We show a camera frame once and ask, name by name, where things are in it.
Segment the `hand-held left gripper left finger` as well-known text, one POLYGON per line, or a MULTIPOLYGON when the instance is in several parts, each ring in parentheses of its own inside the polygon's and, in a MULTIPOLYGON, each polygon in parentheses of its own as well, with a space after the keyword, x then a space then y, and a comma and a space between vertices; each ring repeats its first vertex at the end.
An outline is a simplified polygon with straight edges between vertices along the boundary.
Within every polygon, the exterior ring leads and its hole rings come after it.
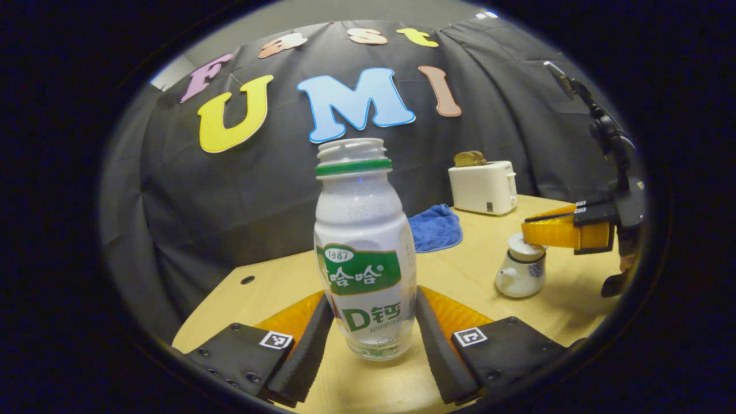
POLYGON ((260 323, 226 323, 177 351, 230 403, 296 406, 316 380, 333 320, 329 297, 318 291, 260 323))

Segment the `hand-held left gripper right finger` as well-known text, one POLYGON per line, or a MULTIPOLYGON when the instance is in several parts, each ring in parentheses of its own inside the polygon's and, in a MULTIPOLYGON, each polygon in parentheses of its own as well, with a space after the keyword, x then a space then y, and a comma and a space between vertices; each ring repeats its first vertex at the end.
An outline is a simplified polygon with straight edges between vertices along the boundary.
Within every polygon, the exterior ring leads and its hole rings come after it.
POLYGON ((415 309, 431 374, 446 404, 511 398, 585 342, 563 346, 518 317, 492 320, 426 286, 416 289, 415 309))

